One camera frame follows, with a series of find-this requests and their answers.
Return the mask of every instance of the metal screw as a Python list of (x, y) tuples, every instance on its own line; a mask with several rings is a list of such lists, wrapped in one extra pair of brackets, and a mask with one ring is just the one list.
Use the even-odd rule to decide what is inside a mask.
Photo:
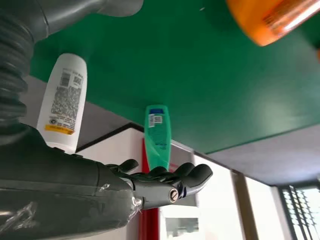
[(178, 190), (177, 190), (176, 188), (172, 188), (170, 192), (169, 192), (169, 200), (174, 204), (175, 202), (177, 202), (177, 200), (178, 200), (179, 197), (179, 192)]

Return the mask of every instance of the orange container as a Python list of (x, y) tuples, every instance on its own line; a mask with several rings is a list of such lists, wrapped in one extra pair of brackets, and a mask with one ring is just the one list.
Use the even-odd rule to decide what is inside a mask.
[(266, 46), (320, 10), (320, 0), (226, 0), (238, 24), (251, 40)]

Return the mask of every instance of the green bottle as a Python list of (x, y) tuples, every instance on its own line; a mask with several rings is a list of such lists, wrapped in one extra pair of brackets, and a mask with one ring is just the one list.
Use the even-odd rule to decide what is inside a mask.
[(146, 107), (144, 142), (150, 171), (158, 166), (169, 169), (171, 126), (168, 107), (165, 105)]

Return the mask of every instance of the white plastic bottle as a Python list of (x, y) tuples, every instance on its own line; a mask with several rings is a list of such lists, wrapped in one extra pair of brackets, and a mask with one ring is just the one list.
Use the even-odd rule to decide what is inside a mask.
[(52, 148), (74, 154), (77, 148), (87, 93), (87, 64), (64, 53), (53, 68), (36, 128)]

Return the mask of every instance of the green panel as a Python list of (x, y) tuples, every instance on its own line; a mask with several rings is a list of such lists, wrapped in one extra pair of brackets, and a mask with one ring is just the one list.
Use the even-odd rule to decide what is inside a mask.
[(59, 55), (79, 55), (87, 100), (142, 125), (147, 105), (167, 105), (173, 139), (208, 153), (319, 123), (319, 24), (258, 47), (222, 0), (145, 0), (39, 42), (31, 73), (48, 81)]

